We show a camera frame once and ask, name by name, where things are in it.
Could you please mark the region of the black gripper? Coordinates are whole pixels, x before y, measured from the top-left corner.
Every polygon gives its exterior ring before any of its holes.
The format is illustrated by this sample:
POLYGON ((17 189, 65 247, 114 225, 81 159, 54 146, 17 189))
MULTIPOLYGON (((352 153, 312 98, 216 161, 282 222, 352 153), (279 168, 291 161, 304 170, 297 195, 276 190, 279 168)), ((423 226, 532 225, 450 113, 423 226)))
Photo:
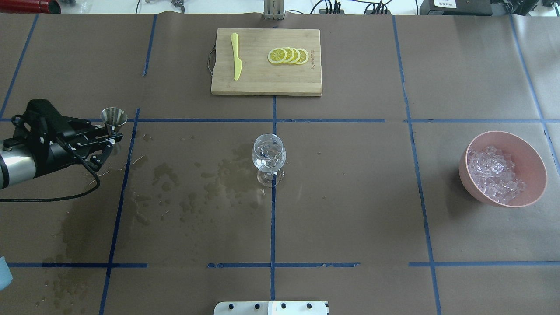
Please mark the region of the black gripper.
POLYGON ((108 124, 94 124, 68 116, 52 117, 52 171, 82 164, 95 172, 104 165, 114 145, 123 139, 108 124))

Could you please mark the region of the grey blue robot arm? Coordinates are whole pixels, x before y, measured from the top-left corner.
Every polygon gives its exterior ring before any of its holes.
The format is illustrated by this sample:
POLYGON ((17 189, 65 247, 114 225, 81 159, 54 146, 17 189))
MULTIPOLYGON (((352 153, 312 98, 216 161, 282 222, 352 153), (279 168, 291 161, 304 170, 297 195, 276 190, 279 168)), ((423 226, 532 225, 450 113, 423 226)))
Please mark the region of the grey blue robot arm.
POLYGON ((70 116, 14 116, 14 135, 1 144, 1 188, 72 165, 98 172, 115 144, 122 140, 120 128, 128 115, 108 108, 102 112, 101 120, 103 125, 70 116))

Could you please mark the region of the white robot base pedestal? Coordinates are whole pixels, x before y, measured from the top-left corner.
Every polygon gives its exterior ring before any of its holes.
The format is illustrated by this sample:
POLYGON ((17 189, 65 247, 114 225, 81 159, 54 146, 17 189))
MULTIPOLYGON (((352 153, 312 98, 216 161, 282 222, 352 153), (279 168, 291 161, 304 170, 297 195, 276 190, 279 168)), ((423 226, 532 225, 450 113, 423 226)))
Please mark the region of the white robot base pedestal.
POLYGON ((327 301, 223 301, 214 315, 328 315, 327 301))

